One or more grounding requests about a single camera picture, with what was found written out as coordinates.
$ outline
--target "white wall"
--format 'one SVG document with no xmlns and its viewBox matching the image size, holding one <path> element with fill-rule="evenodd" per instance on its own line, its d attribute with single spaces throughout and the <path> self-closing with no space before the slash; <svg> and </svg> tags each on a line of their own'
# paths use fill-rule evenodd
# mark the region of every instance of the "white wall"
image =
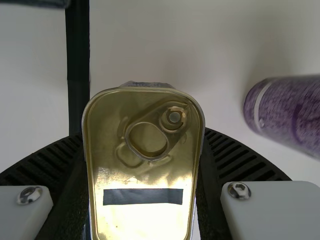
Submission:
<svg viewBox="0 0 320 240">
<path fill-rule="evenodd" d="M 68 135 L 65 11 L 0 4 L 0 172 Z"/>
<path fill-rule="evenodd" d="M 294 180 L 320 186 L 320 160 L 253 133 L 242 104 L 265 77 L 319 73 L 318 0 L 91 0 L 91 93 L 167 82 L 201 105 L 206 126 Z"/>
</svg>

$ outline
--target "black rectangle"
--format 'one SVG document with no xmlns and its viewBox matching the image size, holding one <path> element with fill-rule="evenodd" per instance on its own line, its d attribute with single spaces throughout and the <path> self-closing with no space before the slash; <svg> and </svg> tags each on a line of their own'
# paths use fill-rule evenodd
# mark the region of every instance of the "black rectangle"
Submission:
<svg viewBox="0 0 320 240">
<path fill-rule="evenodd" d="M 182 205 L 183 189 L 121 188 L 104 189 L 103 205 L 178 204 Z"/>
</svg>

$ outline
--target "pull tab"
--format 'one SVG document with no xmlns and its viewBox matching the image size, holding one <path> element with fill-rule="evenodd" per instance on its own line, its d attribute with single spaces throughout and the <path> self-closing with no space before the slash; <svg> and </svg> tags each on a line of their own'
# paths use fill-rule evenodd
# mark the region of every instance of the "pull tab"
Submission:
<svg viewBox="0 0 320 240">
<path fill-rule="evenodd" d="M 130 150 L 139 158 L 154 162 L 168 155 L 186 133 L 190 121 L 189 106 L 186 103 L 177 101 L 156 103 L 133 117 L 125 129 L 124 139 Z M 132 136 L 132 130 L 141 124 L 149 124 L 156 128 L 165 139 L 165 144 L 158 146 L 155 151 L 145 150 L 141 144 L 143 140 L 153 141 L 153 139 L 137 139 Z"/>
</svg>

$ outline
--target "purple can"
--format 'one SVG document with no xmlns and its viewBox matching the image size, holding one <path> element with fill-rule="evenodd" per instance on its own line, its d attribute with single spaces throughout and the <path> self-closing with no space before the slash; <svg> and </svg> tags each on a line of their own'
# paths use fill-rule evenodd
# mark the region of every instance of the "purple can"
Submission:
<svg viewBox="0 0 320 240">
<path fill-rule="evenodd" d="M 320 75 L 267 78 L 249 91 L 243 112 L 256 133 L 320 158 Z"/>
</svg>

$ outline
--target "tin can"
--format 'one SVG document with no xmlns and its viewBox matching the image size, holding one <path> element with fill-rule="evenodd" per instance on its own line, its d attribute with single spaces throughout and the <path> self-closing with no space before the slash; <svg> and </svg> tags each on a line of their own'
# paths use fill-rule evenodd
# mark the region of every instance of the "tin can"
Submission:
<svg viewBox="0 0 320 240">
<path fill-rule="evenodd" d="M 93 240 L 189 240 L 205 119 L 189 95 L 128 82 L 87 104 L 82 134 Z"/>
<path fill-rule="evenodd" d="M 320 157 L 320 76 L 271 77 L 244 102 L 244 118 L 256 133 Z"/>
</svg>

